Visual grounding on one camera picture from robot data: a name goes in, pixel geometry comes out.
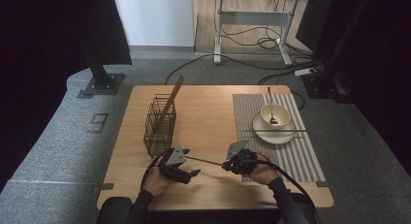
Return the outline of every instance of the plate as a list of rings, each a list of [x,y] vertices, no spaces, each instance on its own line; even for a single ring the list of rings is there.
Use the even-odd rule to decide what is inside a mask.
[[[253,128],[255,130],[266,130],[260,114],[257,113],[253,118]],[[291,119],[290,122],[284,126],[284,130],[296,130],[296,124]],[[255,132],[258,137],[269,144],[285,144],[289,142],[295,135],[295,132]]]

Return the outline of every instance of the white wall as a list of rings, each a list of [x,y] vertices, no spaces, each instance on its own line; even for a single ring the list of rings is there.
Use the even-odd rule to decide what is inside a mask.
[[[193,0],[115,0],[129,46],[193,47]]]

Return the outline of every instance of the black metal basket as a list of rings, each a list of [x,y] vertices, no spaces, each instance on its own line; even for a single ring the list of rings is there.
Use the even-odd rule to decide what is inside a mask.
[[[147,119],[145,121],[144,143],[148,155],[151,157],[158,156],[164,150],[172,147],[176,119],[174,103],[171,104],[161,125],[156,133],[154,133],[154,128],[157,125],[160,115],[169,101],[169,98],[169,94],[156,94],[148,110]]]

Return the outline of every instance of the white bowl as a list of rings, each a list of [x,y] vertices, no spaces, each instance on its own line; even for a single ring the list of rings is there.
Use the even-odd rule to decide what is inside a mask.
[[[260,117],[263,119],[267,129],[281,129],[290,122],[291,115],[288,110],[280,105],[272,104],[272,116],[277,120],[278,125],[271,125],[271,105],[264,105],[260,110]]]

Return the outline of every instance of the striped placemat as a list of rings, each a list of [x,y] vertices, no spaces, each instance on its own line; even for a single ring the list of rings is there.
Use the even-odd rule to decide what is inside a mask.
[[[285,107],[291,113],[296,129],[305,129],[293,95],[271,94],[273,103]],[[253,151],[269,155],[270,160],[283,169],[295,181],[325,181],[323,171],[306,132],[296,135],[285,144],[268,144],[256,133],[245,132],[253,129],[253,118],[260,108],[269,104],[268,94],[234,94],[237,137],[247,139]]]

